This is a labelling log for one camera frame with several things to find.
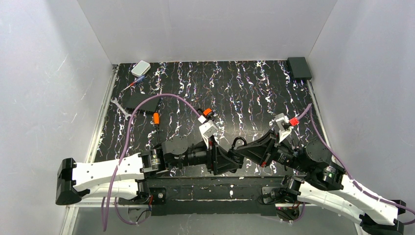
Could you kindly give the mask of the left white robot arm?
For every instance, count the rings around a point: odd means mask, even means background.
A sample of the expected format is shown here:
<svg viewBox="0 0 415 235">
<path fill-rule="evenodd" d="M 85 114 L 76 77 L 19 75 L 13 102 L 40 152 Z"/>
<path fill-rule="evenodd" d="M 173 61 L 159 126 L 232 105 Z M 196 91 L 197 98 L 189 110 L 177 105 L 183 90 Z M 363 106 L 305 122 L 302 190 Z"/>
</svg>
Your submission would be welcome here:
<svg viewBox="0 0 415 235">
<path fill-rule="evenodd" d="M 78 163 L 73 158 L 61 161 L 57 172 L 55 204 L 73 205 L 89 197 L 112 197 L 127 200 L 148 199 L 150 192 L 139 187 L 147 178 L 156 178 L 171 168 L 205 165 L 208 172 L 220 175 L 235 172 L 243 157 L 235 148 L 225 150 L 214 137 L 190 144 L 184 136 L 174 136 L 150 151 L 136 153 L 122 160 Z"/>
</svg>

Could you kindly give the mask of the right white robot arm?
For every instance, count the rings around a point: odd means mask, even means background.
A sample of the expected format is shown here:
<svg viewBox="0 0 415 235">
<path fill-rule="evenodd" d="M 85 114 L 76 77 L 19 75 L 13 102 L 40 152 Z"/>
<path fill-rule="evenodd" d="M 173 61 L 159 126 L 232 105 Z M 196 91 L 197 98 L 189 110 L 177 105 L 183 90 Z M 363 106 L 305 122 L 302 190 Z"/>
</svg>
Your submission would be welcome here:
<svg viewBox="0 0 415 235">
<path fill-rule="evenodd" d="M 321 206 L 348 217 L 370 235 L 402 235 L 405 224 L 398 216 L 407 212 L 401 200 L 388 200 L 352 179 L 346 169 L 332 161 L 332 153 L 320 141 L 294 147 L 289 131 L 270 130 L 263 137 L 231 152 L 265 167 L 271 162 L 304 173 L 285 176 L 282 186 L 262 195 L 262 203 L 300 201 Z"/>
</svg>

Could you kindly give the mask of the orange black padlock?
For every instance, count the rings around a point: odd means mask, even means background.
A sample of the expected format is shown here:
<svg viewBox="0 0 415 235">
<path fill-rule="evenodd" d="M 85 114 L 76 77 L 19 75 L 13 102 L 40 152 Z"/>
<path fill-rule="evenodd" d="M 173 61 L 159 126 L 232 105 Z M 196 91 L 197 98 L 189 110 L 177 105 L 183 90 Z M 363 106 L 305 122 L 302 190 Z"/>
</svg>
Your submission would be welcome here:
<svg viewBox="0 0 415 235">
<path fill-rule="evenodd" d="M 212 118 L 212 117 L 214 116 L 214 112 L 213 112 L 213 110 L 212 110 L 212 109 L 207 108 L 207 109 L 205 109 L 205 110 L 203 111 L 203 116 L 204 116 L 206 119 Z"/>
</svg>

